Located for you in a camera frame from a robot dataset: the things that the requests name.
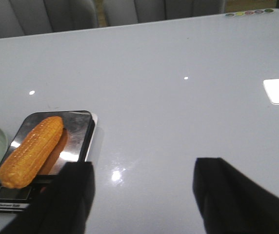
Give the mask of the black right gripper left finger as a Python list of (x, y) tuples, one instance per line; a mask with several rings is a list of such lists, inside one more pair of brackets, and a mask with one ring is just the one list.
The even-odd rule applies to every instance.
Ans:
[(91, 162), (69, 162), (2, 234), (83, 234), (95, 195)]

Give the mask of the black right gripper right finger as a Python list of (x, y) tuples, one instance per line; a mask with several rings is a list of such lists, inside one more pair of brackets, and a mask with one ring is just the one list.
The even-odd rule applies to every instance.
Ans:
[(208, 234), (279, 234), (279, 197), (222, 158), (197, 158), (193, 192)]

